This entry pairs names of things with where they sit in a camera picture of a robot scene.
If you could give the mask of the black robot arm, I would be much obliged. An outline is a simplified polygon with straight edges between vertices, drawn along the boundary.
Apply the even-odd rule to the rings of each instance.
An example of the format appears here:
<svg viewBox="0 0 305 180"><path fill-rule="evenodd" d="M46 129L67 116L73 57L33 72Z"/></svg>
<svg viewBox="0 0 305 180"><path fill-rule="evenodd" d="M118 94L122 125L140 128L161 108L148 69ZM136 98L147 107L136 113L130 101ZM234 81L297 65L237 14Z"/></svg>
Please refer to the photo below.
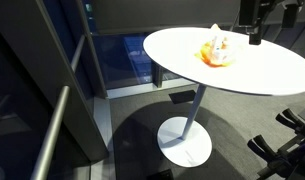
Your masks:
<svg viewBox="0 0 305 180"><path fill-rule="evenodd" d="M246 29L250 45L260 45L262 25L278 6L284 9L282 28L293 28L305 0L240 0L238 24Z"/></svg>

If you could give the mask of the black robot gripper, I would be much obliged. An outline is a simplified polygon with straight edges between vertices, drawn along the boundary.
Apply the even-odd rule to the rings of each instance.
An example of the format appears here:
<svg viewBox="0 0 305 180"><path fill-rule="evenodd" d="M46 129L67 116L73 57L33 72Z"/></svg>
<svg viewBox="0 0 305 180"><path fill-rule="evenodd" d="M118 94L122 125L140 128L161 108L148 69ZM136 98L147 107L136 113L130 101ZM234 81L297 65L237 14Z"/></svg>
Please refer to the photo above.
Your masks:
<svg viewBox="0 0 305 180"><path fill-rule="evenodd" d="M269 14L272 0L240 0L239 26L249 35L250 45L260 45L261 25Z"/></svg>

